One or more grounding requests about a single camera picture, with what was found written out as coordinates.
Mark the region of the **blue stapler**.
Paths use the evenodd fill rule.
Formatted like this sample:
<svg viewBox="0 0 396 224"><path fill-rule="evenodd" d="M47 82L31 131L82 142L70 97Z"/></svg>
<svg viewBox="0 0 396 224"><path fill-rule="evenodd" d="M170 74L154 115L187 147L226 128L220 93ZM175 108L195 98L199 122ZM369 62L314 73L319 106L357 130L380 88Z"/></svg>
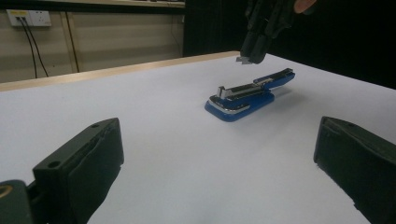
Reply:
<svg viewBox="0 0 396 224"><path fill-rule="evenodd" d="M275 96L271 89L285 85L294 77L293 70L286 68L245 85L230 89L220 86L206 101L205 110L220 120L236 121L272 103Z"/></svg>

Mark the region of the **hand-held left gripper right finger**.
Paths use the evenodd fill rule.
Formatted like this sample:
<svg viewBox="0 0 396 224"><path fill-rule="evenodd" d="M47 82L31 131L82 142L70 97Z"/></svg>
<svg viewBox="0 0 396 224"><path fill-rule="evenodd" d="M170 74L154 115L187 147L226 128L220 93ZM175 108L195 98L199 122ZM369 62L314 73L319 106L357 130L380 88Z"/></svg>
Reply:
<svg viewBox="0 0 396 224"><path fill-rule="evenodd" d="M396 224L396 145L351 122L324 117L314 163L371 224Z"/></svg>

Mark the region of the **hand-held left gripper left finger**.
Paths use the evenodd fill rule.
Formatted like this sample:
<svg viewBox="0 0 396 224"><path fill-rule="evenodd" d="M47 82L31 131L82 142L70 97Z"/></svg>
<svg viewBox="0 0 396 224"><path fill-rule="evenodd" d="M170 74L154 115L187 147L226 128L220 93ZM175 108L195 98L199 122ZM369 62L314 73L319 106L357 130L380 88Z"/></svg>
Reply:
<svg viewBox="0 0 396 224"><path fill-rule="evenodd" d="M87 224L124 163L120 121L94 123L33 169L40 224Z"/></svg>

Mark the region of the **black curtain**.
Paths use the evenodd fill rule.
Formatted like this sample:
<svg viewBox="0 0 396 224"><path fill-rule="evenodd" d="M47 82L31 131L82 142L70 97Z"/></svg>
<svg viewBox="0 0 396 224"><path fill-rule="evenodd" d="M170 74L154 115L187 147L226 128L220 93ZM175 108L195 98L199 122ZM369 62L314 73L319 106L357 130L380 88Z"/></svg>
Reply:
<svg viewBox="0 0 396 224"><path fill-rule="evenodd" d="M248 0L186 0L183 54L239 50ZM396 90L396 0L318 0L269 53Z"/></svg>

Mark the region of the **white wall socket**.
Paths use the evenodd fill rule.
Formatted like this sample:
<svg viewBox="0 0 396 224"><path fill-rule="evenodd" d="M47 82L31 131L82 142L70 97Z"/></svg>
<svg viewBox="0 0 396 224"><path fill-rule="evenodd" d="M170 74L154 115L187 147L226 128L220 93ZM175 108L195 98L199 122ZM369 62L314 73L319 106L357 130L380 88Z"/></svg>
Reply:
<svg viewBox="0 0 396 224"><path fill-rule="evenodd" d="M8 9L7 15L12 26L21 26L26 21L33 27L51 27L50 14L48 11Z"/></svg>

